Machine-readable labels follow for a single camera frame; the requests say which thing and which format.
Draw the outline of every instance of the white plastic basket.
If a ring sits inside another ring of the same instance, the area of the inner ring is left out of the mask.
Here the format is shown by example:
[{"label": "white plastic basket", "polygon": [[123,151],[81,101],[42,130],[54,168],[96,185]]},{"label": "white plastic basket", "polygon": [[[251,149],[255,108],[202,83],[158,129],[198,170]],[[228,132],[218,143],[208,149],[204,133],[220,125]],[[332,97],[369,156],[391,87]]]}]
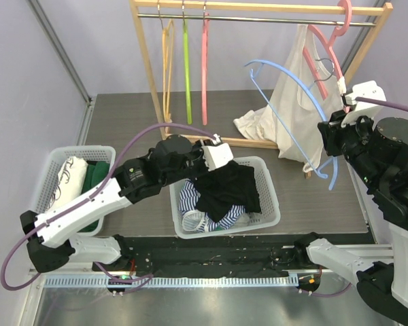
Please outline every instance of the white plastic basket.
[{"label": "white plastic basket", "polygon": [[[90,145],[90,146],[68,146],[59,147],[53,150],[48,156],[47,162],[42,171],[41,179],[35,190],[35,201],[33,210],[40,214],[44,213],[50,203],[53,192],[58,183],[57,174],[62,164],[70,156],[77,156],[87,161],[104,161],[110,163],[110,168],[114,165],[116,152],[113,147]],[[79,233],[83,236],[94,236],[103,228],[104,217],[100,217],[97,228],[92,232]]]},{"label": "white plastic basket", "polygon": [[263,159],[250,156],[246,158],[235,158],[234,161],[240,165],[254,167],[254,176],[256,179],[256,187],[258,194],[260,195],[260,207],[261,214],[250,213],[250,223],[246,227],[230,228],[227,230],[213,231],[213,232],[187,232],[182,227],[182,214],[178,210],[178,204],[180,202],[180,192],[184,186],[184,180],[178,181],[169,186],[171,193],[171,208],[172,208],[172,220],[174,222],[175,233],[183,239],[204,238],[206,236],[219,236],[223,234],[231,234],[237,232],[245,232],[250,230],[257,230],[261,228],[267,228],[274,226],[281,219],[279,212],[279,203],[275,188],[273,187],[271,174],[266,167],[266,163]]}]

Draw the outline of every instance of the yellow hanger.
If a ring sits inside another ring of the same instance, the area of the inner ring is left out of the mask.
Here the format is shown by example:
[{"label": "yellow hanger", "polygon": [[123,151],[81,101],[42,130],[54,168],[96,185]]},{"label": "yellow hanger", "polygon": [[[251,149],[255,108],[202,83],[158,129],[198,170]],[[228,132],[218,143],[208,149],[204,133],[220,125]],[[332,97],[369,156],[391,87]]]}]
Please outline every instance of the yellow hanger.
[{"label": "yellow hanger", "polygon": [[163,52],[163,116],[165,122],[172,122],[171,112],[169,112],[169,103],[171,95],[171,80],[172,80],[172,58],[174,49],[174,23],[170,19],[168,26],[163,29],[162,33],[162,52]]}]

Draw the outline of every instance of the lavender wall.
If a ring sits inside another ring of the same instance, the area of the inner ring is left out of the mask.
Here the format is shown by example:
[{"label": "lavender wall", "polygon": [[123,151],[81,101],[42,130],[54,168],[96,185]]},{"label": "lavender wall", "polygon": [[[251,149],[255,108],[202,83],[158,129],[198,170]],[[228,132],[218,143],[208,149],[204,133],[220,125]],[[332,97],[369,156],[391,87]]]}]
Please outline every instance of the lavender wall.
[{"label": "lavender wall", "polygon": [[[75,145],[85,103],[36,17],[22,0],[0,0],[0,267],[22,238],[37,178],[54,148]],[[25,245],[7,270],[11,285],[29,279]],[[0,285],[0,325],[15,326],[27,291]]]},{"label": "lavender wall", "polygon": [[[61,38],[74,67],[91,95],[100,93],[149,92],[145,69],[129,4],[126,0],[40,0],[57,35]],[[338,0],[249,0],[257,3],[302,3],[336,5]],[[374,0],[352,0],[353,5],[373,5]],[[142,8],[142,13],[156,14],[156,8]],[[167,10],[162,14],[181,14]],[[226,12],[209,10],[215,16],[249,16],[257,18],[296,18],[342,20],[343,16],[281,14],[266,12]],[[186,14],[202,15],[203,10],[186,10]],[[354,17],[353,21],[364,21]],[[162,30],[158,19],[143,19],[154,78],[162,90]],[[201,31],[203,23],[192,20],[189,27],[190,80],[192,90],[201,89]],[[326,35],[333,27],[321,26]],[[209,90],[254,89],[249,68],[243,65],[253,59],[266,59],[280,64],[286,61],[296,33],[294,24],[251,22],[210,22]],[[344,60],[358,33],[356,27],[335,43],[335,52]],[[172,91],[184,91],[182,21],[175,21],[175,58]],[[263,69],[260,85],[273,89],[279,72]]]},{"label": "lavender wall", "polygon": [[[392,4],[394,10],[391,17],[375,40],[352,83],[374,79],[384,89],[389,101],[408,105],[408,1],[394,0]],[[386,116],[408,119],[408,113],[384,108],[375,120],[379,121]],[[367,198],[367,195],[364,197],[368,204],[367,209],[374,216],[372,223],[376,225],[378,240],[387,242],[390,239],[387,223],[383,221],[381,212],[371,199]]]}]

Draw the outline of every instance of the striped shirt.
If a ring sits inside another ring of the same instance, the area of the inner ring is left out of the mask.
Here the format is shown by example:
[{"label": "striped shirt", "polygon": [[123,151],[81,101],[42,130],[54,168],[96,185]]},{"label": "striped shirt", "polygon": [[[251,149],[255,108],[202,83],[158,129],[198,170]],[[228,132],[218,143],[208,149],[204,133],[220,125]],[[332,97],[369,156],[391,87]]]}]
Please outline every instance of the striped shirt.
[{"label": "striped shirt", "polygon": [[[195,211],[200,194],[195,189],[193,182],[189,179],[186,180],[183,189],[180,192],[180,204],[179,210],[182,215],[190,211]],[[214,222],[205,214],[205,223],[201,223],[197,229],[198,233],[212,232],[216,228],[226,230],[231,228],[236,223],[238,217],[245,213],[245,207],[240,205],[233,205],[228,213],[219,221]]]}]

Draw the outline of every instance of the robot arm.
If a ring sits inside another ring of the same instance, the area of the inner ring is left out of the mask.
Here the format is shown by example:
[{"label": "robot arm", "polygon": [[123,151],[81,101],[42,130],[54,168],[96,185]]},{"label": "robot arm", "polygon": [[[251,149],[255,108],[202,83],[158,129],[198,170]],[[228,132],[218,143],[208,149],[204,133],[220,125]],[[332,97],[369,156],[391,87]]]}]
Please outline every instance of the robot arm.
[{"label": "robot arm", "polygon": [[361,259],[317,234],[295,247],[356,285],[372,309],[408,325],[408,120],[387,117],[373,127],[379,108],[357,103],[359,96],[385,100],[374,81],[357,85],[343,97],[351,111],[334,112],[318,128],[327,154],[344,156],[389,222],[394,263]]},{"label": "robot arm", "polygon": [[184,137],[172,135],[158,142],[147,155],[127,160],[119,166],[97,196],[91,194],[98,186],[55,211],[39,215],[25,212],[20,220],[27,234],[53,216],[90,199],[29,239],[27,250],[33,265],[38,272],[51,272],[68,261],[99,261],[121,268],[122,264],[129,262],[131,255],[123,237],[90,238],[77,232],[101,216],[158,195],[164,186],[185,178],[200,177],[232,159],[230,147],[218,136],[216,140],[200,140],[193,145]]}]

